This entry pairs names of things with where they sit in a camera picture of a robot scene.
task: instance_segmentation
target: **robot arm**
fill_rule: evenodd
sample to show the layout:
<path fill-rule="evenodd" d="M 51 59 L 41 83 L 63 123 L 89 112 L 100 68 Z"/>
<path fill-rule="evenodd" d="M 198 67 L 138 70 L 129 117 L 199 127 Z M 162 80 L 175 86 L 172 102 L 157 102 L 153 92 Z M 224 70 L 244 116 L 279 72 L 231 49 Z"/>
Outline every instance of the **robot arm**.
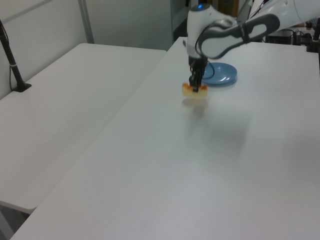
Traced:
<path fill-rule="evenodd" d="M 211 5 L 193 7 L 188 14 L 186 43 L 193 92 L 199 90 L 208 58 L 219 59 L 235 47 L 318 16 L 320 0 L 273 0 L 239 24 Z"/>

